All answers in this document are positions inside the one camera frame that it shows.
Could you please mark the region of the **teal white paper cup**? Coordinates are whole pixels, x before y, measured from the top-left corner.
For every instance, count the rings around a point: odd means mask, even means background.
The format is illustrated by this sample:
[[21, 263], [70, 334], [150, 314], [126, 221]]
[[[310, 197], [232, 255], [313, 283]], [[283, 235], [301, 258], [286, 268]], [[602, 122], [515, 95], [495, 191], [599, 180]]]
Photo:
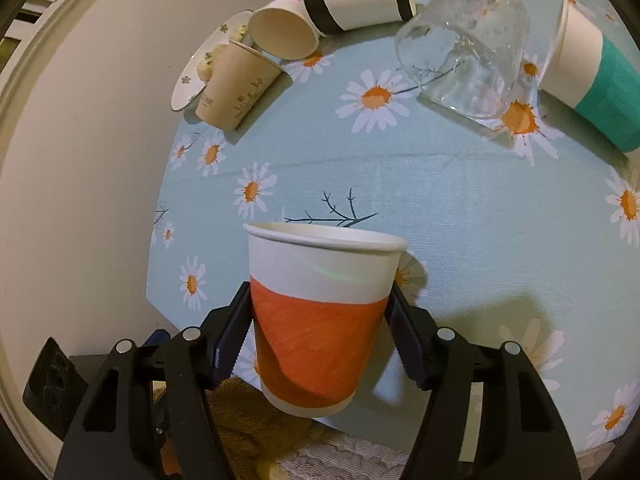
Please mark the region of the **teal white paper cup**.
[[639, 72], [600, 28], [564, 1], [540, 88], [639, 162]]

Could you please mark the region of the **orange white paper cup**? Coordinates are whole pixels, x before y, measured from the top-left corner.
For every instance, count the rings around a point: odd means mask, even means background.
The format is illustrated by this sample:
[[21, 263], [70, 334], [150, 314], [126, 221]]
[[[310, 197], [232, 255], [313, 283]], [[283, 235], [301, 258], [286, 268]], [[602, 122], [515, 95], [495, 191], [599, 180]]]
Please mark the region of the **orange white paper cup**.
[[366, 369], [407, 241], [316, 224], [244, 229], [262, 393], [298, 417], [343, 411]]

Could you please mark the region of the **beige kraft paper cup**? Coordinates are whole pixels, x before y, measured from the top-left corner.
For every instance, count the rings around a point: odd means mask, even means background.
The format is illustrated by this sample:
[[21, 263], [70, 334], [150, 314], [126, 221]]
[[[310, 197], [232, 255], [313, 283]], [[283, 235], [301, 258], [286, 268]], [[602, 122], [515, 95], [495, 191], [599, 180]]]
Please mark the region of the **beige kraft paper cup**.
[[282, 73], [282, 67], [270, 58], [230, 40], [216, 57], [195, 115], [219, 130], [234, 130]]

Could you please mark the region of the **floral bowl with snacks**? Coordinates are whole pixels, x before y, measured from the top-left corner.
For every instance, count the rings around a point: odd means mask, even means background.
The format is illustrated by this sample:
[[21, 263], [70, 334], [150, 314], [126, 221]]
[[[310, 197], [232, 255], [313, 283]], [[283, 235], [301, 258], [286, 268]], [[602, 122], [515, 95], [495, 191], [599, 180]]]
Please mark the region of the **floral bowl with snacks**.
[[184, 66], [174, 90], [172, 90], [170, 108], [174, 112], [189, 106], [204, 90], [209, 79], [213, 76], [217, 58], [230, 40], [239, 41], [247, 46], [253, 44], [248, 33], [248, 21], [252, 15], [251, 10], [232, 15], [196, 49]]

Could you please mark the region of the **clear glass cup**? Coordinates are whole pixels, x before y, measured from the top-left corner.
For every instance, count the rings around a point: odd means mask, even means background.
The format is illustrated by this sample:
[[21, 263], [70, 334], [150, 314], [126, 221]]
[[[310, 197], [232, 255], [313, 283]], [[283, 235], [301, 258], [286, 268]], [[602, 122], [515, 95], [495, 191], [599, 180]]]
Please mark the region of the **clear glass cup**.
[[398, 30], [395, 51], [421, 98], [494, 119], [512, 99], [528, 32], [522, 0], [431, 0]]

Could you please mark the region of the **pink paper cup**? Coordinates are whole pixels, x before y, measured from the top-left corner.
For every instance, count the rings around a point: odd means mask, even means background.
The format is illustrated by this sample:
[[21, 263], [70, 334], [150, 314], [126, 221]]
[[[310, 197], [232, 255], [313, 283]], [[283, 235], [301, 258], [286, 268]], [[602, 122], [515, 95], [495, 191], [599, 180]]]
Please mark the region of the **pink paper cup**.
[[313, 54], [320, 42], [303, 0], [272, 0], [252, 14], [248, 32], [262, 50], [287, 61]]

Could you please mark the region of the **brown fluffy rug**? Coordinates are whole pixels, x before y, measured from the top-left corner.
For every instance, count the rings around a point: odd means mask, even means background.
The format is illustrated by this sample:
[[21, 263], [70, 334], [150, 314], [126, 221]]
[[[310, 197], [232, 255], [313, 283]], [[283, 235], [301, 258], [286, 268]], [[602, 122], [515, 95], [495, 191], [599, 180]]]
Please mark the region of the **brown fluffy rug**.
[[253, 386], [233, 377], [206, 391], [224, 452], [238, 479], [287, 479], [278, 460], [322, 435], [312, 419], [285, 414]]

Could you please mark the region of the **daisy print blue tablecloth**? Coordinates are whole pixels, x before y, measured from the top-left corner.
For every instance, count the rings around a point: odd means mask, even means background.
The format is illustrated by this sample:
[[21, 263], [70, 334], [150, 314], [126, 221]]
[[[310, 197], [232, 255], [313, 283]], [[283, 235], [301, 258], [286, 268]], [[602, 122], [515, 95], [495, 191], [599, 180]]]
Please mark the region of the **daisy print blue tablecloth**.
[[620, 437], [639, 405], [639, 175], [535, 75], [563, 2], [631, 63], [639, 53], [608, 0], [523, 2], [524, 90], [486, 126], [418, 100], [393, 27], [288, 64], [239, 134], [183, 118], [149, 302], [178, 328], [228, 304], [248, 277], [249, 221], [395, 234], [411, 302], [469, 341], [521, 344], [577, 451]]

